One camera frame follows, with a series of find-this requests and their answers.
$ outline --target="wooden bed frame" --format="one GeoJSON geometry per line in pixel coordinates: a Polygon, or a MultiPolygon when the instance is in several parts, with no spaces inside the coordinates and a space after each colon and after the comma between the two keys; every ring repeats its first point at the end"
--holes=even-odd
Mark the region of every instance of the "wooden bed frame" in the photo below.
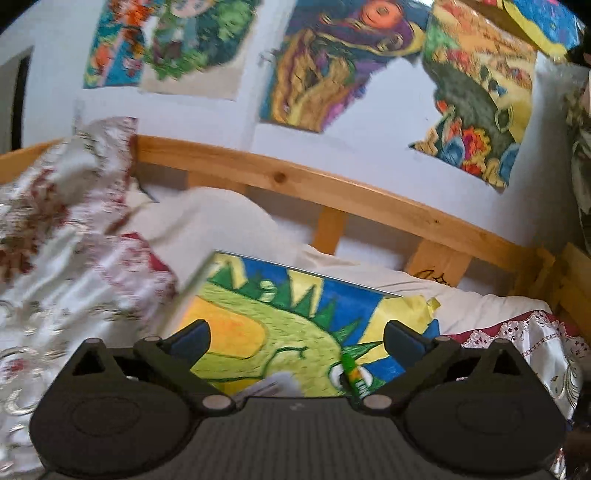
{"type": "MultiPolygon", "coordinates": [[[[57,141],[0,157],[0,183],[14,179],[57,141]]],[[[421,238],[405,267],[411,275],[457,286],[472,258],[514,275],[511,294],[548,302],[591,341],[591,258],[568,244],[561,255],[515,245],[452,215],[404,197],[275,158],[187,141],[139,135],[139,162],[187,172],[187,187],[248,194],[258,187],[323,206],[312,246],[334,254],[349,215],[421,238]]]]}

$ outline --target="colorful painting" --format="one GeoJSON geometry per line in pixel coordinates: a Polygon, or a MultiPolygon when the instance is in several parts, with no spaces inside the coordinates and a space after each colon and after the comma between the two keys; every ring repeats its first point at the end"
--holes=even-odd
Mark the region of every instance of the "colorful painting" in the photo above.
{"type": "Polygon", "coordinates": [[[145,56],[149,92],[235,98],[261,0],[165,0],[145,56]]]}
{"type": "Polygon", "coordinates": [[[465,4],[436,3],[423,65],[442,118],[410,146],[504,189],[531,115],[535,58],[465,4]]]}
{"type": "Polygon", "coordinates": [[[137,85],[144,64],[142,27],[164,0],[106,0],[84,75],[84,88],[137,85]]]}
{"type": "Polygon", "coordinates": [[[577,17],[560,0],[505,0],[504,5],[545,54],[563,57],[579,44],[577,17]]]}
{"type": "Polygon", "coordinates": [[[282,372],[308,397],[343,394],[342,353],[375,391],[404,372],[384,349],[384,327],[396,319],[428,338],[439,334],[437,304],[292,270],[216,254],[209,278],[182,326],[205,319],[211,346],[191,369],[228,395],[282,372]]]}
{"type": "Polygon", "coordinates": [[[261,119],[324,131],[372,74],[420,51],[429,10],[414,0],[298,0],[261,119]]]}

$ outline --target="poster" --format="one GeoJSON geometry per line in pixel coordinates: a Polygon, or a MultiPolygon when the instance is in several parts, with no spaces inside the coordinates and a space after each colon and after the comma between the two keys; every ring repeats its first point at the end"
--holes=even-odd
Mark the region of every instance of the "poster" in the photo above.
{"type": "Polygon", "coordinates": [[[558,0],[505,0],[505,10],[550,57],[579,45],[577,17],[558,0]]]}
{"type": "Polygon", "coordinates": [[[373,74],[421,50],[429,11],[414,0],[298,0],[261,119],[324,131],[373,74]]]}
{"type": "Polygon", "coordinates": [[[90,47],[85,89],[137,85],[144,64],[142,28],[164,0],[106,0],[90,47]]]}
{"type": "Polygon", "coordinates": [[[208,322],[211,346],[191,371],[227,395],[287,374],[304,396],[332,397],[344,393],[342,352],[354,358],[371,391],[404,372],[384,348],[388,321],[397,319],[429,338],[439,334],[433,304],[411,298],[415,303],[218,253],[181,327],[197,319],[208,322]]]}
{"type": "Polygon", "coordinates": [[[260,1],[165,0],[140,88],[235,99],[260,1]]]}
{"type": "Polygon", "coordinates": [[[465,4],[438,1],[423,65],[442,117],[410,146],[504,189],[531,115],[535,59],[529,44],[465,4]]]}

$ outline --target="artwork on wall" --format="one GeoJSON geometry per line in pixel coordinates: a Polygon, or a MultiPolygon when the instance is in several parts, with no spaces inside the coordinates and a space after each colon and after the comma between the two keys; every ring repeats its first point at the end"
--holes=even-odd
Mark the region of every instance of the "artwork on wall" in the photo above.
{"type": "Polygon", "coordinates": [[[165,0],[141,89],[235,99],[261,0],[165,0]]]}
{"type": "Polygon", "coordinates": [[[507,13],[550,57],[563,57],[579,44],[577,18],[558,0],[504,0],[507,13]]]}
{"type": "Polygon", "coordinates": [[[261,119],[322,132],[372,74],[420,51],[429,11],[414,0],[298,0],[261,119]]]}
{"type": "Polygon", "coordinates": [[[531,114],[536,52],[456,0],[433,6],[423,65],[442,118],[411,147],[503,189],[531,114]]]}
{"type": "Polygon", "coordinates": [[[84,75],[84,88],[137,85],[144,63],[142,28],[164,0],[106,0],[84,75]]]}

